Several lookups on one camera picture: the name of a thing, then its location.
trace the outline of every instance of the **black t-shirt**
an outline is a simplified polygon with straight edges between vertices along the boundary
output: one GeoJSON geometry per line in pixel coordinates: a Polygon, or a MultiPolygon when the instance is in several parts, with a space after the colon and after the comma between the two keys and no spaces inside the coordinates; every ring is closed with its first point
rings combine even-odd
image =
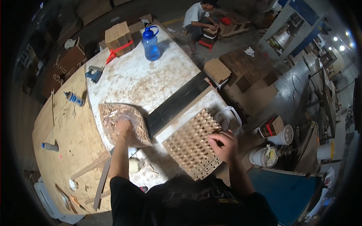
{"type": "Polygon", "coordinates": [[[199,181],[176,177],[147,193],[117,176],[110,189],[114,226],[278,224],[263,195],[238,197],[212,175],[199,181]]]}

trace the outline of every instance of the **bottle lid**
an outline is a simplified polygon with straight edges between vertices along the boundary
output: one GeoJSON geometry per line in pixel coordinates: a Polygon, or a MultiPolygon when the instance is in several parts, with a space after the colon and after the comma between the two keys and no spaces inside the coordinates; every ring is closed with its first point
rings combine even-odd
{"type": "Polygon", "coordinates": [[[153,31],[151,30],[152,27],[156,27],[156,26],[151,26],[151,27],[146,27],[144,32],[143,32],[143,38],[144,39],[152,39],[155,37],[155,35],[158,33],[158,30],[156,32],[156,34],[153,33],[153,31]]]}

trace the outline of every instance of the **cap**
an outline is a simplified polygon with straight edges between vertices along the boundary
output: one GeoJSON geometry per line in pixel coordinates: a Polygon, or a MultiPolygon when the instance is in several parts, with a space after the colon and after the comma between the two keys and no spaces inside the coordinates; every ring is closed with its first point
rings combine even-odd
{"type": "Polygon", "coordinates": [[[142,36],[144,39],[152,39],[157,33],[158,33],[158,30],[156,32],[156,34],[153,33],[153,31],[150,29],[152,27],[156,27],[156,26],[151,26],[151,27],[146,27],[142,36]]]}
{"type": "Polygon", "coordinates": [[[202,3],[203,3],[203,4],[209,3],[209,4],[212,5],[214,8],[220,9],[220,6],[219,6],[219,4],[218,4],[218,0],[203,0],[202,3]]]}

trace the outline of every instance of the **white t-shirt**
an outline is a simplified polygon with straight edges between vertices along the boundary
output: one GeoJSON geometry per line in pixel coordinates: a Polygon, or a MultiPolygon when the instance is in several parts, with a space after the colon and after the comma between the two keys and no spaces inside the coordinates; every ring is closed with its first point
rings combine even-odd
{"type": "Polygon", "coordinates": [[[203,17],[209,16],[209,12],[201,7],[201,2],[195,3],[186,11],[183,27],[191,24],[192,21],[199,22],[203,17]]]}

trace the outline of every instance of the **person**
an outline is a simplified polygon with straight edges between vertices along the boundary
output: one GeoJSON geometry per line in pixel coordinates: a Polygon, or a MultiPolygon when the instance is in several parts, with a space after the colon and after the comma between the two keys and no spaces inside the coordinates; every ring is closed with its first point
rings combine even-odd
{"type": "Polygon", "coordinates": [[[177,176],[147,193],[129,181],[130,121],[118,121],[118,140],[109,169],[113,225],[277,225],[266,198],[255,192],[237,159],[230,130],[209,135],[215,154],[229,166],[231,188],[209,175],[194,181],[177,176]]]}
{"type": "Polygon", "coordinates": [[[267,12],[264,13],[264,19],[263,19],[263,27],[265,28],[269,28],[272,23],[274,22],[274,10],[269,10],[267,12]]]}
{"type": "Polygon", "coordinates": [[[185,13],[184,25],[185,30],[192,34],[189,46],[194,52],[195,43],[202,36],[202,28],[206,27],[212,31],[219,28],[217,17],[210,17],[209,11],[218,8],[217,0],[203,0],[193,4],[185,13]]]}

